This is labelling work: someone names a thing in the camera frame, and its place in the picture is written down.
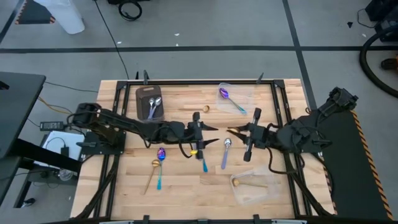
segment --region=plastic tray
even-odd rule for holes
[[[232,102],[221,96],[219,92],[220,88],[226,89],[229,97],[246,111],[254,108],[253,86],[238,86],[228,83],[220,83],[216,94],[216,107],[218,110],[233,114],[242,114],[242,112],[238,110]]]
[[[233,179],[238,179],[240,184],[235,187]],[[275,199],[280,195],[280,182],[275,180],[273,173],[269,171],[267,166],[257,167],[242,174],[234,174],[231,176],[230,182],[235,199],[240,205],[263,202]],[[265,185],[267,187],[257,187],[243,183]]]

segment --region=purple spoon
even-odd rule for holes
[[[247,112],[246,112],[242,107],[240,107],[238,104],[236,104],[236,103],[229,97],[228,91],[226,91],[226,89],[220,88],[218,91],[220,92],[220,95],[221,95],[224,99],[230,100],[230,102],[232,102],[232,103],[238,108],[238,110],[240,110],[240,112],[241,112],[242,114],[247,114]]]

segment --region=utensil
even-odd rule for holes
[[[207,169],[207,166],[206,166],[205,158],[203,158],[202,161],[203,161],[203,171],[204,171],[204,172],[208,172],[208,169]]]
[[[221,169],[225,169],[226,166],[226,158],[228,157],[228,149],[231,146],[232,141],[230,138],[225,139],[224,145],[225,145],[225,151],[224,151],[224,156],[223,156],[223,162],[221,163]]]
[[[188,110],[188,111],[198,111],[202,110],[203,112],[207,113],[210,110],[209,105],[205,105],[203,108],[180,108],[179,110]]]
[[[240,107],[238,104],[236,104],[236,103],[229,97],[228,91],[226,91],[226,89],[220,88],[218,91],[220,92],[220,95],[221,95],[224,99],[230,100],[230,102],[232,102],[232,103],[237,107],[237,109],[240,110],[240,112],[241,112],[242,114],[247,114],[246,110],[244,110],[242,107]]]
[[[237,178],[233,178],[232,179],[232,185],[234,185],[234,187],[237,187],[239,184],[250,185],[250,186],[254,186],[254,187],[265,187],[265,188],[268,188],[268,186],[266,186],[266,185],[252,184],[252,183],[249,183],[249,182],[242,182],[242,181],[239,181]]]
[[[152,105],[153,105],[154,103],[155,103],[155,99],[153,99],[153,98],[149,99],[149,105],[150,105],[149,114],[152,113]]]
[[[159,106],[161,103],[162,103],[162,97],[156,98],[154,109],[152,109],[152,111],[149,112],[148,119],[152,119],[152,117],[154,116],[156,107]]]
[[[166,158],[166,150],[160,147],[157,151],[157,158],[160,160],[159,177],[157,178],[157,190],[162,190],[162,161]]]
[[[158,159],[154,159],[154,160],[152,161],[152,167],[153,167],[153,169],[152,169],[152,172],[150,173],[150,176],[149,176],[147,185],[145,186],[143,195],[145,195],[145,193],[147,192],[148,186],[149,186],[149,183],[150,183],[150,180],[152,179],[152,176],[154,175],[155,168],[158,167],[158,166],[160,166],[160,161],[159,161]]]

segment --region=gold spoon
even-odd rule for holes
[[[210,110],[209,105],[205,105],[203,108],[198,109],[198,108],[180,108],[179,110],[189,110],[189,111],[193,111],[193,110],[202,110],[203,112],[207,113]]]
[[[237,178],[233,178],[232,179],[232,184],[234,185],[234,187],[237,187],[239,184],[250,185],[250,186],[254,186],[254,187],[265,187],[265,188],[268,187],[266,185],[261,185],[261,184],[252,184],[252,183],[247,183],[247,182],[240,182]]]
[[[145,193],[147,192],[148,186],[149,186],[149,183],[150,183],[150,180],[152,179],[152,176],[154,175],[155,168],[158,167],[158,166],[160,166],[160,161],[159,161],[158,159],[154,159],[154,160],[152,161],[152,167],[153,167],[153,169],[152,169],[152,172],[150,173],[150,176],[149,176],[147,185],[145,186],[143,195],[145,195]]]

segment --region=wooden table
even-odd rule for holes
[[[306,114],[307,104],[300,80],[286,79],[284,81],[292,117],[297,118]],[[101,82],[97,103],[103,108],[111,110],[116,82],[116,80]],[[205,149],[209,171],[204,173],[202,163],[195,158],[183,157],[178,146],[159,144],[146,149],[138,135],[128,133],[125,153],[121,156],[119,163],[112,220],[142,220],[143,215],[150,215],[151,220],[251,219],[254,214],[260,214],[260,218],[294,217],[286,175],[275,174],[274,176],[281,182],[280,195],[275,199],[248,206],[238,205],[234,199],[229,182],[231,175],[269,163],[268,151],[255,148],[251,162],[244,162],[244,144],[226,132],[228,126],[240,126],[251,122],[254,109],[249,110],[247,116],[217,110],[215,105],[217,85],[162,85],[160,87],[164,100],[165,120],[167,121],[181,121],[187,124],[192,120],[193,111],[181,111],[179,108],[210,106],[209,113],[201,113],[201,120],[209,126],[218,128],[219,131],[204,131],[204,139],[220,138],[220,140]],[[259,125],[276,124],[270,86],[250,85],[250,87],[254,88],[256,107],[262,109]],[[137,88],[139,86],[134,86],[130,90],[127,110],[127,117],[134,119],[137,119],[135,97]],[[281,108],[283,108],[280,91],[278,91],[278,98]],[[122,105],[122,100],[123,97],[120,99],[119,105]],[[223,170],[221,161],[225,138],[231,138],[233,143],[229,150],[226,169]],[[159,147],[165,147],[167,151],[167,158],[163,164],[162,190],[156,190],[157,173],[155,173],[147,193],[141,195],[152,170],[151,161],[156,158]],[[189,146],[184,148],[187,152],[189,151]],[[273,168],[285,170],[281,153],[273,150],[273,154]],[[333,213],[322,165],[310,155],[304,154],[303,157],[308,188],[323,207]],[[78,215],[96,192],[102,160],[103,156],[93,156],[83,164],[71,217]],[[299,190],[297,192],[299,193],[297,195],[300,210],[303,213],[301,193]],[[101,215],[104,215],[107,198],[107,192],[105,192]]]

